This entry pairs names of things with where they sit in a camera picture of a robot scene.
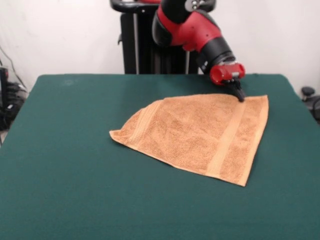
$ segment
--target white wall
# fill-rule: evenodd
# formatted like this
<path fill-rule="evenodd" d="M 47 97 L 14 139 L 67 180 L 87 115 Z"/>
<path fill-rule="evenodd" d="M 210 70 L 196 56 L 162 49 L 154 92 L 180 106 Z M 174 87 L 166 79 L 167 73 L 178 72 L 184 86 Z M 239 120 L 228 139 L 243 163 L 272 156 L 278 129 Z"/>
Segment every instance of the white wall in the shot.
<path fill-rule="evenodd" d="M 247 72 L 320 91 L 319 12 L 318 0 L 217 0 L 211 15 Z M 119 18 L 109 0 L 0 0 L 0 44 L 29 88 L 42 74 L 123 73 Z"/>

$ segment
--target towel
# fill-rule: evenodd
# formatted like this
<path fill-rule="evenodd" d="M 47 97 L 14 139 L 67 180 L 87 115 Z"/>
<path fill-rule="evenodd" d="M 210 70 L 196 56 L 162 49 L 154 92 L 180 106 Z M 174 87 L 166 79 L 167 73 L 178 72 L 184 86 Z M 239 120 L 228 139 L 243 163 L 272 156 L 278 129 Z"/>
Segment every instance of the towel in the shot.
<path fill-rule="evenodd" d="M 244 187 L 268 111 L 266 95 L 244 102 L 228 94 L 167 97 L 109 133 L 114 141 L 177 169 Z"/>

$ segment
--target black knob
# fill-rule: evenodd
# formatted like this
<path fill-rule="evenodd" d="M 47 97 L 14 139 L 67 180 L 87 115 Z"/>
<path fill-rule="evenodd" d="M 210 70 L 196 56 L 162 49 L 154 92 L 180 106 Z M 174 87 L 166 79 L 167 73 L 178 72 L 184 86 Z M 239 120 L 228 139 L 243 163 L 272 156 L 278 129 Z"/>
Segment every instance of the black knob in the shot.
<path fill-rule="evenodd" d="M 315 89 L 310 86 L 305 86 L 301 89 L 302 93 L 306 97 L 310 97 L 311 95 L 315 94 Z"/>

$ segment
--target green tablecloth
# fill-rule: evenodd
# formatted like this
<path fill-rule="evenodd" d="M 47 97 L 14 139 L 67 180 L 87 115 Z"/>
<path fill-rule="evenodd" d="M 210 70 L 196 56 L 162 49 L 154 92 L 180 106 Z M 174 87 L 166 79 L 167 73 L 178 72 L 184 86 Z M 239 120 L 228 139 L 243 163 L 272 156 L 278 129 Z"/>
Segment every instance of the green tablecloth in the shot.
<path fill-rule="evenodd" d="M 269 118 L 246 187 L 113 142 L 164 97 L 221 92 L 195 75 L 45 75 L 0 149 L 0 240 L 320 239 L 320 129 L 281 75 L 248 75 Z"/>

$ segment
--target black cable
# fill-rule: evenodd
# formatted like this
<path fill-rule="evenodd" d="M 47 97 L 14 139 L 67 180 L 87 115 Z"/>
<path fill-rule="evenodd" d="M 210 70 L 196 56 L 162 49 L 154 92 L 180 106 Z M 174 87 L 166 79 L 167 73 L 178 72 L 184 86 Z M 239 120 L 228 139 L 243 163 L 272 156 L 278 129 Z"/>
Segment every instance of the black cable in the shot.
<path fill-rule="evenodd" d="M 12 67 L 12 71 L 14 73 L 14 75 L 16 76 L 16 78 L 19 80 L 19 82 L 21 83 L 21 85 L 27 89 L 26 85 L 24 84 L 24 82 L 21 80 L 21 78 L 18 76 L 17 72 L 16 72 L 16 69 L 15 69 L 15 66 L 14 66 L 14 62 L 12 61 L 12 59 L 6 54 L 6 52 L 3 50 L 3 48 L 1 47 L 0 45 L 0 51 L 3 53 L 3 55 L 10 61 L 11 63 L 11 67 Z"/>

